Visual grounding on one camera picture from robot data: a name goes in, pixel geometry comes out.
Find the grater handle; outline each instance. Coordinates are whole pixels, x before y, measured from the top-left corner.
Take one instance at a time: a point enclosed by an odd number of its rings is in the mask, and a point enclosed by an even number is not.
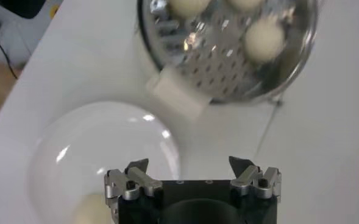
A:
[[[164,67],[160,75],[153,76],[147,90],[190,121],[195,121],[211,102],[211,97],[192,88],[172,66]]]

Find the white table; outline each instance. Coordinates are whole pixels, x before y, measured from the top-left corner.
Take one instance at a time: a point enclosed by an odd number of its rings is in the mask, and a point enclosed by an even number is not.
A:
[[[338,162],[338,157],[333,157],[340,145],[327,144],[322,141],[311,142],[322,140],[318,138],[310,138],[305,141],[307,133],[300,132],[305,125],[292,124],[297,122],[297,119],[290,119],[294,115],[299,117],[300,113],[309,115],[315,113],[314,116],[322,116],[325,119],[332,117],[333,114],[322,115],[322,110],[318,106],[325,107],[328,103],[336,100],[338,100],[338,105],[350,102],[352,103],[350,105],[354,106],[353,102],[359,100],[359,96],[349,94],[342,95],[349,97],[346,100],[339,99],[340,94],[332,90],[336,88],[335,85],[338,85],[332,82],[334,79],[327,80],[330,86],[322,86],[325,85],[322,82],[324,80],[322,75],[332,74],[332,77],[336,78],[340,73],[354,75],[354,71],[348,70],[350,68],[348,63],[354,63],[359,72],[358,49],[347,47],[348,44],[351,44],[351,42],[347,42],[347,37],[342,38],[340,42],[335,42],[335,38],[338,37],[335,34],[339,32],[338,27],[349,33],[348,37],[359,41],[359,35],[352,35],[352,33],[359,32],[357,28],[359,1],[350,3],[348,0],[329,0],[327,9],[329,10],[325,13],[329,13],[329,16],[322,20],[327,19],[328,21],[319,29],[319,46],[315,49],[314,55],[302,74],[306,80],[298,79],[297,85],[293,85],[295,88],[287,93],[286,107],[280,114],[277,114],[266,142],[255,159],[262,166],[281,167],[284,173],[280,212],[280,218],[284,223],[348,224],[352,223],[351,221],[355,217],[354,212],[359,211],[359,177],[355,175],[359,173],[359,170],[354,172],[347,166],[345,169],[347,169],[348,178],[343,178],[343,171],[336,170],[342,168],[339,166],[341,163]],[[229,155],[253,158],[271,118],[273,107],[268,104],[256,107],[235,105],[210,107],[195,124],[187,122],[153,99],[144,90],[147,78],[137,66],[137,54],[134,51],[133,39],[129,38],[130,33],[134,31],[135,18],[134,0],[101,0],[99,3],[87,0],[67,0],[63,3],[0,112],[0,151],[9,148],[15,149],[15,153],[12,155],[0,156],[0,164],[12,168],[6,170],[6,173],[0,173],[0,177],[11,175],[15,179],[18,178],[20,175],[18,171],[22,167],[12,166],[13,161],[29,159],[31,145],[49,124],[75,108],[103,100],[132,103],[156,114],[171,130],[179,145],[184,178],[231,178],[232,171],[227,162]],[[349,19],[352,19],[354,23],[345,25],[344,23],[349,22]],[[323,32],[327,30],[332,30],[334,34],[324,35]],[[342,61],[335,58],[340,57],[341,54],[351,53],[354,55],[345,57],[345,60]],[[333,63],[328,67],[325,60]],[[343,63],[345,64],[342,67],[344,70],[332,69]],[[350,80],[346,80],[346,76],[340,78],[343,82]],[[356,88],[359,84],[353,83],[353,85]],[[347,83],[343,85],[339,83],[339,88],[336,88],[336,91],[343,91],[348,87]],[[298,109],[306,105],[307,102],[316,100],[320,100],[322,103],[309,103],[311,107],[306,108],[308,111],[304,108]],[[336,107],[335,111],[339,109],[343,110],[344,108]],[[345,113],[342,118],[352,118],[355,115],[354,113]],[[322,132],[322,138],[326,139],[328,131],[347,128],[348,124],[354,124],[354,121],[350,121],[346,125],[332,127],[328,125],[339,124],[338,121],[326,123],[324,120],[319,120],[314,131],[321,131],[324,126],[327,126],[328,129]],[[294,138],[298,138],[296,144],[289,144],[291,142],[290,134]],[[338,140],[337,138],[346,136],[352,136],[352,139],[345,138],[343,141],[356,140],[356,135],[350,135],[350,133],[331,135],[335,141]],[[300,151],[301,146],[303,149],[312,149],[312,147],[308,147],[311,144],[321,145],[322,147],[318,147],[319,149],[329,146],[329,151],[321,154],[324,157],[321,157],[320,162],[317,161],[319,154],[307,150]],[[354,151],[350,149],[343,156],[346,158],[353,154]],[[309,163],[311,159],[317,159],[317,162]],[[319,179],[316,175],[318,172],[321,173]],[[334,178],[330,180],[331,183],[325,183],[324,181],[328,180],[326,177]],[[9,183],[12,182],[13,178],[7,180],[0,178],[0,192],[9,191]],[[322,191],[322,186],[325,186],[327,190]],[[329,201],[322,200],[322,195],[318,195],[318,192],[330,195],[324,197]],[[349,196],[345,201],[343,196],[347,193]],[[24,200],[24,196],[10,195],[13,200],[21,200],[20,208],[11,208],[6,201],[0,201],[0,213],[13,211],[7,216],[0,215],[0,223],[10,223],[10,220],[14,220],[15,223],[35,223],[36,217],[33,214],[24,213],[23,207],[30,203]],[[353,210],[349,210],[350,201],[354,203]]]
[[[45,127],[98,101],[128,102],[157,115],[177,141],[183,178],[232,178],[228,156],[254,156],[273,107],[210,107],[191,123],[160,104],[146,92],[148,79],[138,66],[132,38],[135,9],[135,0],[63,3],[0,111],[0,166],[10,166],[0,173],[0,192],[21,178],[23,167],[14,161],[30,159]],[[12,155],[1,153],[10,148]],[[12,187],[24,189],[23,184]],[[21,201],[19,208],[0,200],[0,223],[36,223],[25,208],[31,206],[26,198],[10,194],[11,200]],[[4,211],[12,212],[1,215]]]

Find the table surface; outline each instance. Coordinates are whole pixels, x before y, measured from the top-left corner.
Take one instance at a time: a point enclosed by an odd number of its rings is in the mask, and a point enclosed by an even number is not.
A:
[[[327,1],[313,55],[262,144],[272,105],[208,107],[199,120],[188,122],[146,92],[148,78],[137,66],[131,35],[135,3],[63,3],[0,111],[0,152],[14,149],[9,156],[0,153],[0,164],[29,159],[43,130],[67,112],[122,101],[154,113],[171,130],[183,178],[231,178],[227,157],[251,158],[284,173],[281,222],[351,223],[359,214],[359,1]],[[14,176],[0,178],[1,192],[9,191],[19,170],[0,173]],[[10,198],[21,200],[21,207],[29,203],[23,195]],[[19,209],[0,201],[0,212],[16,210],[0,215],[0,223],[36,221]]]

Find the metal bracket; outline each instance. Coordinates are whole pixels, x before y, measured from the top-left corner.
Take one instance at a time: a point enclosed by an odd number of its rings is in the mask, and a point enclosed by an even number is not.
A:
[[[163,189],[163,182],[152,179],[137,167],[128,170],[128,177],[137,182],[147,196],[153,197],[156,191]]]
[[[269,199],[273,195],[278,198],[278,202],[281,201],[281,183],[282,174],[277,168],[269,167],[263,178],[257,181],[255,184],[255,194],[258,198]]]
[[[116,170],[109,170],[105,176],[106,198],[118,198],[122,196],[125,200],[136,200],[140,196],[140,186],[128,179],[124,173]]]
[[[237,179],[231,180],[230,185],[239,192],[240,196],[245,196],[260,175],[261,170],[259,167],[251,165]]]

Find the grater holes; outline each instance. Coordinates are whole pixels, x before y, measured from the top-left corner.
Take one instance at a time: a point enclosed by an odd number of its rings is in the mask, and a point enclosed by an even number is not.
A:
[[[181,49],[183,49],[183,45],[182,44],[175,44],[174,48],[175,48],[175,50],[181,50]]]
[[[242,26],[242,25],[244,25],[244,23],[245,23],[245,18],[244,18],[244,17],[241,17],[241,18],[240,18],[240,25]]]

